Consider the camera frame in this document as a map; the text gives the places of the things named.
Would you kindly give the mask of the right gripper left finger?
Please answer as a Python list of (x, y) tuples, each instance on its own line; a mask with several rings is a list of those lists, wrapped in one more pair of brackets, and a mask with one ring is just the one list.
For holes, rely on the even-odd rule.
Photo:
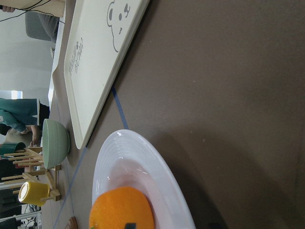
[(136, 223), (126, 223), (124, 229), (136, 229)]

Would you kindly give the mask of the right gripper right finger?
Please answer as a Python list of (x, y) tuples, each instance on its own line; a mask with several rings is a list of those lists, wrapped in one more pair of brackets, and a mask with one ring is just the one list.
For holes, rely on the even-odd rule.
[(216, 222), (210, 222), (208, 226), (210, 229), (223, 229), (222, 225)]

